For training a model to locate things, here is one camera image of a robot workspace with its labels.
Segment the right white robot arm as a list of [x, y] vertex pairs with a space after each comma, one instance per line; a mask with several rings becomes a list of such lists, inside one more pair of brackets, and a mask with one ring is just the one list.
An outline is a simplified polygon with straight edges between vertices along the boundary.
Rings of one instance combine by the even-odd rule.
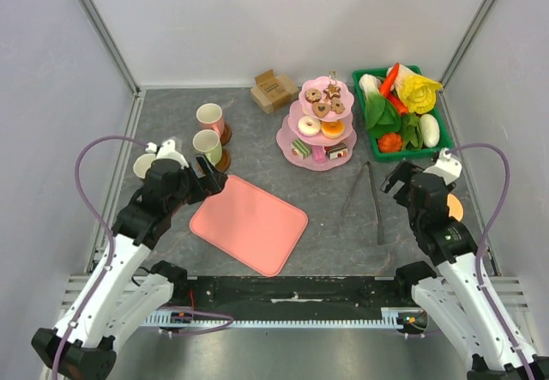
[[471, 233], [449, 213], [454, 177], [402, 161], [382, 191], [396, 182], [395, 201], [429, 262], [398, 268], [395, 300], [418, 305], [463, 359], [469, 379], [546, 379], [548, 358], [524, 338], [487, 276]]

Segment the small orange glazed donut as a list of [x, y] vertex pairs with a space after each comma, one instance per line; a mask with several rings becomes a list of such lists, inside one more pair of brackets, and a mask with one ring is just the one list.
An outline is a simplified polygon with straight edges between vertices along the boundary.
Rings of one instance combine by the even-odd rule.
[[346, 126], [341, 120], [333, 122], [322, 121], [321, 131], [329, 139], [337, 139], [345, 132]]

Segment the pink mug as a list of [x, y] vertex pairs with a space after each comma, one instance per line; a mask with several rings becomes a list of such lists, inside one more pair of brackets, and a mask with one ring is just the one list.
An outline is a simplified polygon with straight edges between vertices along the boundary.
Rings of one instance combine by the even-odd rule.
[[196, 110], [196, 119], [204, 130], [213, 130], [222, 136], [225, 130], [225, 119], [222, 108], [215, 103], [206, 103]]

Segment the black mug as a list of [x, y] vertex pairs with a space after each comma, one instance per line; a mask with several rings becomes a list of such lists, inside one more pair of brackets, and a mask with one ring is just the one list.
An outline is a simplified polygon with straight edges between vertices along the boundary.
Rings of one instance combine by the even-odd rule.
[[151, 167], [155, 159], [156, 156], [154, 154], [143, 154], [139, 156], [132, 166], [132, 171], [135, 176], [140, 180], [144, 180], [148, 169]]

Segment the green mug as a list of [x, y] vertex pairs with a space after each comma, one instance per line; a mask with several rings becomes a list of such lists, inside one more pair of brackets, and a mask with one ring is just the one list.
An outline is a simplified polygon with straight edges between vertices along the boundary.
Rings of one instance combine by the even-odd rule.
[[200, 130], [192, 139], [193, 148], [214, 165], [218, 165], [222, 158], [220, 135], [214, 130]]

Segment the heart shaped cookie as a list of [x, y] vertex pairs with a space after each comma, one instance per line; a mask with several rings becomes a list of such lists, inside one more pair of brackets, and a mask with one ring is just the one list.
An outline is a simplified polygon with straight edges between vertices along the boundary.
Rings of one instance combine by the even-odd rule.
[[311, 106], [317, 118], [324, 118], [331, 111], [331, 105], [325, 102], [315, 102]]

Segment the green layered cake slice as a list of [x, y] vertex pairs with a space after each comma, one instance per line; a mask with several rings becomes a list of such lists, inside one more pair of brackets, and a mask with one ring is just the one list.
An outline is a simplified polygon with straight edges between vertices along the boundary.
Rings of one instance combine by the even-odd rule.
[[302, 160], [308, 158], [312, 153], [311, 147], [299, 138], [292, 141], [291, 146], [293, 155], [298, 156]]

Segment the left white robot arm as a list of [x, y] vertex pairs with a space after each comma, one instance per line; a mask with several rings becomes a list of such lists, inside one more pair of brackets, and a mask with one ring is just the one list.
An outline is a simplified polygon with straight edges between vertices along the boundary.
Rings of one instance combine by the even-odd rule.
[[162, 158], [107, 231], [109, 244], [77, 299], [51, 329], [38, 329], [31, 345], [54, 377], [106, 379], [129, 337], [156, 309], [180, 305], [189, 294], [187, 272], [167, 261], [151, 267], [129, 297], [134, 273], [169, 230], [184, 205], [221, 193], [227, 175], [199, 155], [203, 175], [185, 160]]

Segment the metal serving tongs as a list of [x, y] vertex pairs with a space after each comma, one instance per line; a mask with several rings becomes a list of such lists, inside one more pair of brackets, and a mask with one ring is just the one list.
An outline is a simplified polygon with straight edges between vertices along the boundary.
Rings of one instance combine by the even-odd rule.
[[385, 240], [385, 227], [383, 223], [383, 215], [381, 210], [381, 205], [379, 201], [379, 197], [377, 194], [377, 187], [376, 187], [376, 178], [374, 169], [372, 166], [372, 163], [370, 161], [366, 161], [364, 164], [361, 165], [359, 168], [359, 172], [356, 175], [355, 179], [353, 180], [353, 184], [351, 186], [351, 189], [347, 193], [346, 200], [344, 201], [343, 207], [340, 211], [339, 216], [339, 227], [343, 225], [343, 222], [345, 221], [346, 215], [347, 215], [347, 209], [349, 206], [349, 203], [351, 202], [352, 198], [356, 194], [356, 190], [358, 188], [362, 188], [362, 177], [364, 172], [367, 172], [367, 189], [368, 189], [368, 196], [369, 196], [369, 202], [374, 210], [374, 216], [375, 216], [375, 228], [376, 228], [376, 241], [378, 246], [386, 245]]

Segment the star shaped cookie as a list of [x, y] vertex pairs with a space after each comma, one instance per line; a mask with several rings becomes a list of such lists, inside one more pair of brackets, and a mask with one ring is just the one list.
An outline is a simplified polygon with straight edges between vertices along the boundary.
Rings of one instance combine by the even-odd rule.
[[326, 94], [326, 97], [329, 100], [332, 99], [339, 99], [341, 97], [341, 88], [338, 87], [336, 84], [330, 83], [323, 92]]

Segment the small chocolate nut donut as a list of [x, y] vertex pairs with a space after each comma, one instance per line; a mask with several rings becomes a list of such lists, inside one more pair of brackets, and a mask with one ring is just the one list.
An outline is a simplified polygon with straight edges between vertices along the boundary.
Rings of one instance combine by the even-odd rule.
[[305, 92], [305, 99], [310, 103], [317, 103], [322, 99], [322, 93], [316, 88], [309, 88]]

